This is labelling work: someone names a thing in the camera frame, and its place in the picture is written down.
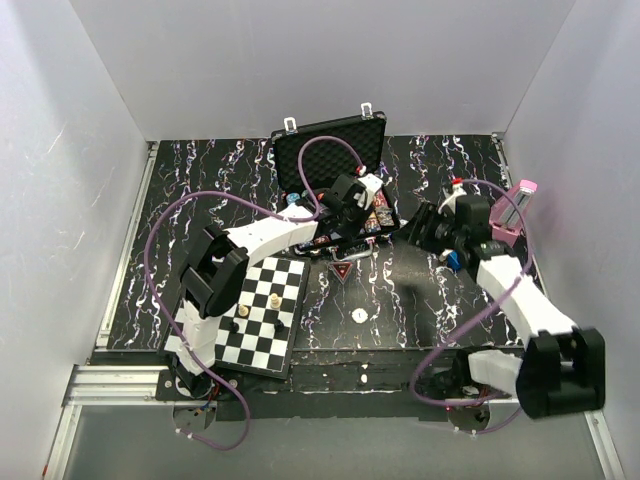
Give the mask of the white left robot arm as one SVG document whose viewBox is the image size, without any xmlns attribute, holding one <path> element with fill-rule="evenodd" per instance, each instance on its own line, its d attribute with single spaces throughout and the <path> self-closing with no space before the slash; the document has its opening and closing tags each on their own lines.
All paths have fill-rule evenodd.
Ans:
<svg viewBox="0 0 640 480">
<path fill-rule="evenodd" d="M 180 270 L 182 299 L 176 320 L 181 344 L 174 370 L 178 387 L 193 400 L 205 398 L 213 386 L 206 370 L 215 363 L 222 317 L 238 304 L 246 272 L 265 258 L 315 238 L 357 236 L 373 209 L 381 181 L 373 174 L 339 176 L 333 186 L 310 191 L 280 213 L 266 211 L 263 220 L 220 230 L 205 228 Z"/>
</svg>

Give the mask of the black white chess board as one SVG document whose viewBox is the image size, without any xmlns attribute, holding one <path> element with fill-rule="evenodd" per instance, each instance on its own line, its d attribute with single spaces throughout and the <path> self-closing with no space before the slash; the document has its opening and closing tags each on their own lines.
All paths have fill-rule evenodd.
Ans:
<svg viewBox="0 0 640 480">
<path fill-rule="evenodd" d="M 247 270 L 239 301 L 226 313 L 203 320 L 195 307 L 179 302 L 175 322 L 208 368 L 283 379 L 290 366 L 309 272 L 308 260 L 268 257 Z M 279 309 L 270 306 L 273 293 L 281 297 Z M 238 314 L 240 305 L 249 308 L 245 318 Z M 285 325 L 280 333 L 275 332 L 278 320 Z M 239 324 L 237 333 L 229 330 L 231 322 Z"/>
</svg>

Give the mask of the purple red chip column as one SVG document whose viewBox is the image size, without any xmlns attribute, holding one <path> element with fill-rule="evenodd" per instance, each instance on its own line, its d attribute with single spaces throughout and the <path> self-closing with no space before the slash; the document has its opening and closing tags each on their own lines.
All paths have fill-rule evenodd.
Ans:
<svg viewBox="0 0 640 480">
<path fill-rule="evenodd" d="M 384 191 L 378 190 L 373 199 L 374 214 L 381 227 L 393 227 L 395 225 L 392 209 L 386 199 Z"/>
</svg>

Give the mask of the white poker chip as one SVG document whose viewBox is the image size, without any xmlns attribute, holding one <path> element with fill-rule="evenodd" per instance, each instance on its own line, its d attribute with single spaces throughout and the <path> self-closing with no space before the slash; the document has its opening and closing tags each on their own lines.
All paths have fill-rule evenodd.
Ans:
<svg viewBox="0 0 640 480">
<path fill-rule="evenodd" d="M 368 319 L 367 312 L 361 308 L 355 309 L 352 312 L 352 319 L 358 324 L 364 323 Z"/>
</svg>

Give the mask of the pink metronome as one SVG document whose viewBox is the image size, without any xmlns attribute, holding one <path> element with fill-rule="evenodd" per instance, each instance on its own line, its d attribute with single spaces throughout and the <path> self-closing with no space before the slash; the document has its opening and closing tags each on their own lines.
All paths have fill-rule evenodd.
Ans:
<svg viewBox="0 0 640 480">
<path fill-rule="evenodd" d="M 506 196 L 496 201 L 491 208 L 489 218 L 494 240 L 503 241 L 510 247 L 515 245 L 522 233 L 523 225 L 509 199 L 516 203 L 522 214 L 525 214 L 537 188 L 538 185 L 535 182 L 523 179 L 511 187 Z"/>
</svg>

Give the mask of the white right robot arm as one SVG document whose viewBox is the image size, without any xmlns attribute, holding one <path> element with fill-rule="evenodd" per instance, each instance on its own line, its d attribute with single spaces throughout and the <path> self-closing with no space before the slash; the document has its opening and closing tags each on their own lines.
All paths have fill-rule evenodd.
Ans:
<svg viewBox="0 0 640 480">
<path fill-rule="evenodd" d="M 525 350 L 512 356 L 497 348 L 469 347 L 449 370 L 411 380 L 430 402 L 454 394 L 475 397 L 486 387 L 518 399 L 531 419 L 595 411 L 606 399 L 605 340 L 595 328 L 581 329 L 536 286 L 512 247 L 492 236 L 489 202 L 462 195 L 452 214 L 423 203 L 400 231 L 410 245 L 442 254 L 446 265 L 463 270 L 506 315 Z"/>
</svg>

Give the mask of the aluminium rail frame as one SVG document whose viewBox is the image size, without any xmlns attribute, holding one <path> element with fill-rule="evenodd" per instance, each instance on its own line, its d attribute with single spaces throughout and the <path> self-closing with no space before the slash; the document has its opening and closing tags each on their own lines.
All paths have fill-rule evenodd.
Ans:
<svg viewBox="0 0 640 480">
<path fill-rule="evenodd" d="M 602 408 L 605 341 L 538 289 L 487 135 L 276 133 L 155 148 L 115 323 L 92 373 L 185 403 L 223 456 L 275 418 L 425 417 L 495 440 L 495 407 Z"/>
</svg>

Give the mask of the triangular all-in marker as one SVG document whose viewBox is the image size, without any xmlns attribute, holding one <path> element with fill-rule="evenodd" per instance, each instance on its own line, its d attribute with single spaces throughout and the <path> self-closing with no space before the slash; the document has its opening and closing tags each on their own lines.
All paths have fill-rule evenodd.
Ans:
<svg viewBox="0 0 640 480">
<path fill-rule="evenodd" d="M 344 284 L 351 273 L 353 263 L 350 261 L 331 262 L 329 267 L 340 283 Z"/>
</svg>

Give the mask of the light blue chip column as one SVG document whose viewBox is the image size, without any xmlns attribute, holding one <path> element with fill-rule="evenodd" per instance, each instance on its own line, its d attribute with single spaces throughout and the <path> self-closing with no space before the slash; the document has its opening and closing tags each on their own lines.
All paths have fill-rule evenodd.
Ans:
<svg viewBox="0 0 640 480">
<path fill-rule="evenodd" d="M 301 198 L 301 196 L 298 193 L 295 193 L 295 192 L 287 194 L 286 197 L 285 197 L 286 205 L 287 206 L 293 205 L 297 201 L 299 201 L 300 198 Z"/>
</svg>

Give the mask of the black poker set case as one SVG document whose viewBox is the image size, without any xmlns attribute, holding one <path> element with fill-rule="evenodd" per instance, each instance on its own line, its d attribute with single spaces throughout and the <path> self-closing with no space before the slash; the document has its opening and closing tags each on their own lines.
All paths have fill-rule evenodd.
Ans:
<svg viewBox="0 0 640 480">
<path fill-rule="evenodd" d="M 335 254 L 339 249 L 373 244 L 377 238 L 386 237 L 400 228 L 384 181 L 378 176 L 386 122 L 383 112 L 374 111 L 369 103 L 364 103 L 358 115 L 314 124 L 299 126 L 294 118 L 288 117 L 284 120 L 285 127 L 271 134 L 280 189 L 285 196 L 298 193 L 301 198 L 293 206 L 303 207 L 317 216 L 314 237 L 293 247 L 297 255 Z M 319 202 L 319 194 L 330 188 L 341 174 L 357 180 L 367 174 L 378 176 L 383 181 L 381 189 L 392 209 L 395 225 L 381 227 L 372 204 L 357 239 L 345 241 L 337 234 L 321 235 L 319 220 L 324 207 Z"/>
</svg>

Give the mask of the white and blue block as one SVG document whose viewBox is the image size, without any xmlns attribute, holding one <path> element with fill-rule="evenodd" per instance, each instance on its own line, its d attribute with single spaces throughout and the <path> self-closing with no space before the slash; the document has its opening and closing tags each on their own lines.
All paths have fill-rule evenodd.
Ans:
<svg viewBox="0 0 640 480">
<path fill-rule="evenodd" d="M 454 250 L 444 250 L 439 255 L 439 261 L 454 272 L 462 269 L 458 254 Z"/>
</svg>

